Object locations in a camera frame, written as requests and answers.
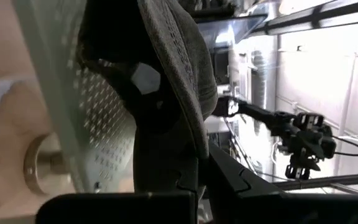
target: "white wall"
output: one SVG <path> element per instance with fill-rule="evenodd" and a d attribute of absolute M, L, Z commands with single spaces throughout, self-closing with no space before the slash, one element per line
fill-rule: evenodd
<path fill-rule="evenodd" d="M 281 41 L 283 52 L 280 53 L 277 77 L 277 109 L 291 111 L 291 104 L 285 100 L 295 101 L 324 114 L 339 126 L 352 70 L 350 54 L 358 53 L 358 25 L 285 34 Z M 295 52 L 299 45 L 302 52 Z M 345 129 L 358 134 L 358 58 Z M 357 152 L 357 149 L 343 144 L 342 151 Z M 281 166 L 277 168 L 278 175 L 283 175 Z M 314 173 L 314 177 L 358 174 L 358 157 L 336 156 L 322 163 L 321 167 L 322 171 Z"/>

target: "black metal frame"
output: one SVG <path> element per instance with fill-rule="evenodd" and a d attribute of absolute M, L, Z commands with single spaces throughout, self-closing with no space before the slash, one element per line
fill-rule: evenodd
<path fill-rule="evenodd" d="M 358 24 L 358 1 L 332 1 L 260 24 L 249 37 Z"/>
<path fill-rule="evenodd" d="M 277 184 L 270 184 L 246 169 L 213 143 L 209 144 L 209 151 L 207 188 L 213 223 L 245 223 L 254 219 L 275 223 L 312 220 L 358 223 L 358 195 L 288 194 Z M 339 179 L 358 183 L 357 176 Z"/>
<path fill-rule="evenodd" d="M 333 184 L 342 185 L 358 185 L 358 174 L 355 175 L 340 175 L 335 177 L 322 177 L 310 180 L 294 180 L 286 182 L 273 183 L 276 187 L 282 190 L 301 190 L 301 189 L 314 189 L 320 187 L 333 187 Z"/>

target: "metal pole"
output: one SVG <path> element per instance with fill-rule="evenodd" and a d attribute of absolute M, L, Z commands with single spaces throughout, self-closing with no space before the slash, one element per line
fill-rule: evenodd
<path fill-rule="evenodd" d="M 342 175 L 336 177 L 323 177 L 310 180 L 294 180 L 273 183 L 282 190 L 314 189 L 320 187 L 332 187 L 332 184 L 357 185 L 358 174 Z"/>
<path fill-rule="evenodd" d="M 349 194 L 358 194 L 358 190 L 352 189 L 343 184 L 331 184 L 331 188 L 340 190 L 341 192 L 349 193 Z"/>
<path fill-rule="evenodd" d="M 264 22 L 249 37 L 358 24 L 358 1 L 331 1 L 326 4 Z"/>
<path fill-rule="evenodd" d="M 69 170 L 65 164 L 65 160 L 61 152 L 51 155 L 50 157 L 50 170 L 54 174 L 69 174 Z"/>
<path fill-rule="evenodd" d="M 237 147 L 239 148 L 240 152 L 242 153 L 244 159 L 246 160 L 246 163 L 248 164 L 249 169 L 250 169 L 253 173 L 256 174 L 255 167 L 254 167 L 252 161 L 249 159 L 248 155 L 246 154 L 244 148 L 241 146 L 240 139 L 238 138 L 238 136 L 236 136 L 236 133 L 234 132 L 233 128 L 231 127 L 230 123 L 227 121 L 226 118 L 224 118 L 224 122 L 226 123 L 227 128 L 229 129 L 231 135 L 232 135 L 233 138 L 234 138 L 234 143 L 237 145 Z"/>

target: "metal rod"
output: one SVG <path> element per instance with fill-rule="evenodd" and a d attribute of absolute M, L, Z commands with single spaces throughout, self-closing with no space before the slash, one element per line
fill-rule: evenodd
<path fill-rule="evenodd" d="M 226 126 L 227 128 L 229 129 L 231 135 L 233 136 L 234 138 L 234 141 L 235 141 L 235 144 L 237 145 L 237 147 L 239 148 L 240 152 L 242 153 L 244 159 L 246 160 L 246 163 L 248 164 L 249 166 L 249 169 L 256 173 L 256 169 L 254 167 L 254 164 L 252 163 L 252 161 L 249 159 L 247 153 L 245 152 L 244 148 L 241 146 L 241 143 L 240 143 L 240 139 L 238 138 L 238 136 L 236 135 L 236 133 L 234 132 L 233 128 L 231 127 L 230 123 L 227 121 L 226 118 L 224 118 L 224 122 L 226 123 Z"/>
<path fill-rule="evenodd" d="M 278 50 L 279 53 L 304 53 L 304 54 L 334 54 L 334 55 L 340 55 L 340 56 L 344 56 L 344 57 L 354 57 L 354 52 L 348 53 L 348 52 L 340 52 L 337 51 L 335 52 L 335 50 L 330 50 L 330 49 L 315 49 L 313 48 L 313 50 L 298 50 L 298 49 L 279 49 Z"/>
<path fill-rule="evenodd" d="M 273 183 L 282 190 L 314 189 L 321 187 L 332 187 L 332 184 L 358 185 L 358 174 L 342 175 L 336 177 L 323 177 L 310 180 L 294 180 Z"/>
<path fill-rule="evenodd" d="M 249 37 L 358 24 L 358 15 L 351 15 L 357 12 L 358 1 L 331 1 L 264 22 L 257 26 Z"/>
<path fill-rule="evenodd" d="M 231 139 L 230 139 L 230 142 L 234 145 L 234 147 L 236 148 L 237 151 L 240 151 L 240 152 L 241 152 L 241 150 L 239 149 L 239 146 L 238 146 L 238 144 L 236 143 L 236 140 L 234 140 L 234 138 L 231 138 Z M 244 160 L 245 163 L 246 163 L 246 167 L 247 167 L 248 169 L 252 169 L 252 164 L 251 164 L 251 163 L 249 162 L 249 160 L 247 159 L 247 155 L 244 154 L 243 152 L 241 152 L 241 155 L 239 154 L 239 156 L 241 156 L 239 162 L 240 162 L 243 166 L 245 166 L 245 164 L 242 162 L 242 161 Z"/>
<path fill-rule="evenodd" d="M 54 174 L 69 174 L 62 153 L 50 157 L 50 169 Z"/>
<path fill-rule="evenodd" d="M 277 4 L 276 5 L 276 10 L 277 10 L 277 15 L 279 15 L 279 5 Z M 275 76 L 276 76 L 276 79 L 275 79 L 275 95 L 277 96 L 277 93 L 278 93 L 278 78 L 280 76 L 280 72 L 281 72 L 281 69 L 279 69 L 279 66 L 278 64 L 282 61 L 282 54 L 280 54 L 280 52 L 278 52 L 278 50 L 282 47 L 282 37 L 280 35 L 277 36 L 277 45 L 276 45 L 276 49 L 277 49 L 277 52 L 276 52 L 276 64 L 275 64 Z M 274 110 L 277 110 L 277 100 L 275 100 L 275 104 L 274 104 Z M 277 155 L 276 155 L 276 152 L 275 152 L 275 149 L 272 147 L 272 151 L 271 151 L 271 157 L 272 157 L 272 162 L 273 162 L 273 166 L 272 166 L 272 174 L 276 174 L 276 171 L 278 170 L 277 168 L 277 164 L 275 161 L 277 161 Z"/>
<path fill-rule="evenodd" d="M 358 190 L 352 189 L 343 184 L 331 184 L 331 188 L 340 190 L 341 192 L 349 193 L 349 194 L 358 194 Z"/>

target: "metal panel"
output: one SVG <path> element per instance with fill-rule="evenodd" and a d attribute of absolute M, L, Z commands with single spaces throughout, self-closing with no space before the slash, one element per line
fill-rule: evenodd
<path fill-rule="evenodd" d="M 329 30 L 282 35 L 277 95 L 339 124 L 353 63 L 349 54 L 341 52 L 344 44 L 340 35 L 333 37 Z"/>
<path fill-rule="evenodd" d="M 135 122 L 103 78 L 75 62 L 85 0 L 13 1 L 63 155 L 79 192 L 118 190 Z"/>

